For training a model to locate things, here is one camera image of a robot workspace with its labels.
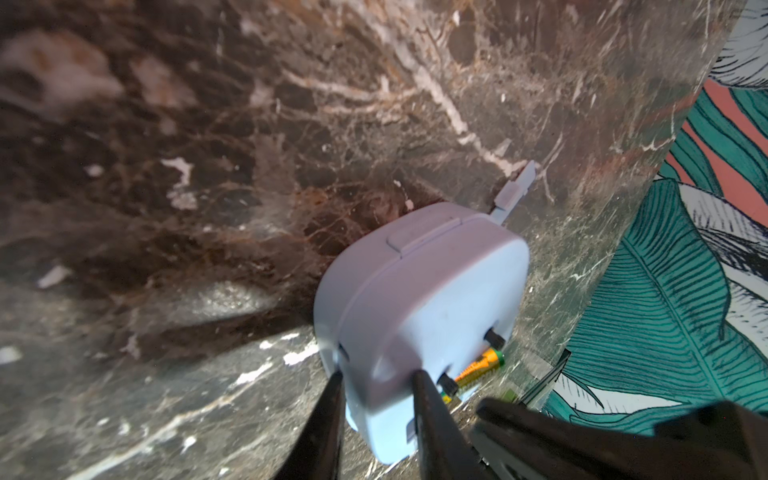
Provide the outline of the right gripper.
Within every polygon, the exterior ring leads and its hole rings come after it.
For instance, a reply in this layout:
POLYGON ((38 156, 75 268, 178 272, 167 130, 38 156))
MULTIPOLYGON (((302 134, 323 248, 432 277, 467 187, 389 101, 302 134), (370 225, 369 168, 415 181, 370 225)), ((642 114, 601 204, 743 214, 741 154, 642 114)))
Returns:
POLYGON ((494 399, 477 415, 471 441, 501 479, 767 476, 767 417, 730 401, 663 421, 651 436, 574 425, 494 399))

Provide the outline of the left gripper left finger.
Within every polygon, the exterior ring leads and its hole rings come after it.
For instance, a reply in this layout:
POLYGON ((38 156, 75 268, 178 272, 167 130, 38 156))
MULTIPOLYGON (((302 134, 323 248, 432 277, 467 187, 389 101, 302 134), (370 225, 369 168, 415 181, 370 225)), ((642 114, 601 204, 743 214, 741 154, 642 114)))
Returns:
POLYGON ((344 438, 346 398, 343 375, 329 378, 277 480, 336 480, 344 438))

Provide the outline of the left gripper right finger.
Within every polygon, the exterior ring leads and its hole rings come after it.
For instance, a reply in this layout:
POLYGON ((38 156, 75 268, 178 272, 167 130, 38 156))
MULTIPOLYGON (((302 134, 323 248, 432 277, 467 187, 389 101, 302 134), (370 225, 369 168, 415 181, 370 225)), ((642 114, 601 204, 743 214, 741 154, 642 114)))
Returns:
POLYGON ((421 479, 490 479, 464 438, 429 374, 411 376, 421 479))

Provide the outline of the blue alarm clock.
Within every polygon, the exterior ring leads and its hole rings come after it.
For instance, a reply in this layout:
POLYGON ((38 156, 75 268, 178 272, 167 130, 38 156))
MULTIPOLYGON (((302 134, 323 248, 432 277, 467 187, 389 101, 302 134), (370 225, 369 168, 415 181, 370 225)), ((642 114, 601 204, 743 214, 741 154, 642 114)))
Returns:
POLYGON ((456 378, 508 340, 530 261, 526 241, 452 203, 415 210, 345 249, 323 275, 313 319, 346 418, 381 463, 417 447, 411 375, 456 378))

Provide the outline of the blue battery cover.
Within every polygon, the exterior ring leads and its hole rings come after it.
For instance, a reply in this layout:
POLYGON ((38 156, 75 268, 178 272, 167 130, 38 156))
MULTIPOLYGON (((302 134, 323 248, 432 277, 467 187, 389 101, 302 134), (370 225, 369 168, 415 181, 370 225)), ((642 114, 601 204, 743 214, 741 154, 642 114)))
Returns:
POLYGON ((515 180, 507 181, 494 199, 491 220, 503 224, 536 179, 536 163, 528 162, 515 180))

